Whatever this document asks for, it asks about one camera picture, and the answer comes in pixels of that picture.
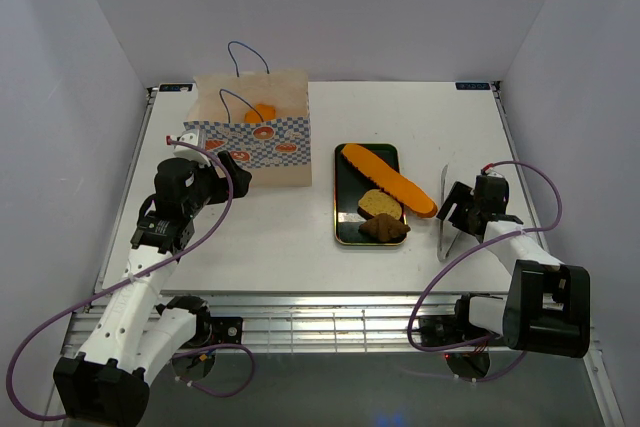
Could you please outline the long twisted pastry bread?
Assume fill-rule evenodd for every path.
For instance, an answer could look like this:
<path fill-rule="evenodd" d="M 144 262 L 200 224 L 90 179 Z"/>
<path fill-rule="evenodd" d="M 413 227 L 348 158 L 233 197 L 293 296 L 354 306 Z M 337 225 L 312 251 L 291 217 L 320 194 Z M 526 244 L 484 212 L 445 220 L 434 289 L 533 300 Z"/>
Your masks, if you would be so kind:
<path fill-rule="evenodd" d="M 274 120 L 277 117 L 276 109 L 268 104 L 256 104 L 245 113 L 244 122 L 257 124 Z"/>

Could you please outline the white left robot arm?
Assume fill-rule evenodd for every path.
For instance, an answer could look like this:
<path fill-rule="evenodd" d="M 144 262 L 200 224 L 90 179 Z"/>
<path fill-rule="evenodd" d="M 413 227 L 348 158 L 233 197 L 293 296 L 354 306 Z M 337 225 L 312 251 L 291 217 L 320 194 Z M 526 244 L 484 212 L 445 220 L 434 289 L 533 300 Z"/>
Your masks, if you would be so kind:
<path fill-rule="evenodd" d="M 140 207 L 122 276 L 98 324 L 53 379 L 67 416 L 110 426 L 135 426 L 150 387 L 182 348 L 206 348 L 216 335 L 207 303 L 196 296 L 159 301 L 208 205 L 241 198 L 251 174 L 227 151 L 162 161 L 153 194 Z"/>

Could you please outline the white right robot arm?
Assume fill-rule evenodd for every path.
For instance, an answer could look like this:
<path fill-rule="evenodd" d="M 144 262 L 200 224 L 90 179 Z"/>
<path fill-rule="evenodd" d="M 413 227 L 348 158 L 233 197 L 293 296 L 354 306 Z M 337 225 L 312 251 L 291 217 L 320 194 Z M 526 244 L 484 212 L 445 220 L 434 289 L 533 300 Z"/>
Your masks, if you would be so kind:
<path fill-rule="evenodd" d="M 509 184 L 489 174 L 475 185 L 455 182 L 437 218 L 478 242 L 511 275 L 504 299 L 465 294 L 455 306 L 451 329 L 464 344 L 487 331 L 513 350 L 582 358 L 590 346 L 590 276 L 546 252 L 524 232 L 521 219 L 506 213 Z"/>

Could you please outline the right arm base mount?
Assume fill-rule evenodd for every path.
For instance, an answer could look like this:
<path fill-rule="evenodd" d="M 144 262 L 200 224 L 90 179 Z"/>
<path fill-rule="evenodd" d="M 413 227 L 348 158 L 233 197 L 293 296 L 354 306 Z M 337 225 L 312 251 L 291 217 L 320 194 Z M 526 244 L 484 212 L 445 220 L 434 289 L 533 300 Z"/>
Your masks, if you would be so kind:
<path fill-rule="evenodd" d="M 417 334 L 422 347 L 442 347 L 455 343 L 485 338 L 482 344 L 498 345 L 496 334 L 472 325 L 469 320 L 470 300 L 475 294 L 464 294 L 454 306 L 454 313 L 448 315 L 423 315 L 412 329 Z"/>

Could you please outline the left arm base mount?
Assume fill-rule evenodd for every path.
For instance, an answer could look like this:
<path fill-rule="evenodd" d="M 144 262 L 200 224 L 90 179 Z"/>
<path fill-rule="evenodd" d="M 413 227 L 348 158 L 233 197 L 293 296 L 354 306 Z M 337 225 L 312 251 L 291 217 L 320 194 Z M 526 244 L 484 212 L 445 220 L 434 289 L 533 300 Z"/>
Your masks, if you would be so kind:
<path fill-rule="evenodd" d="M 195 334 L 182 345 L 183 349 L 241 343 L 243 318 L 214 317 L 203 298 L 191 295 L 178 296 L 167 304 L 158 304 L 155 309 L 159 315 L 162 315 L 165 310 L 182 309 L 195 316 Z"/>

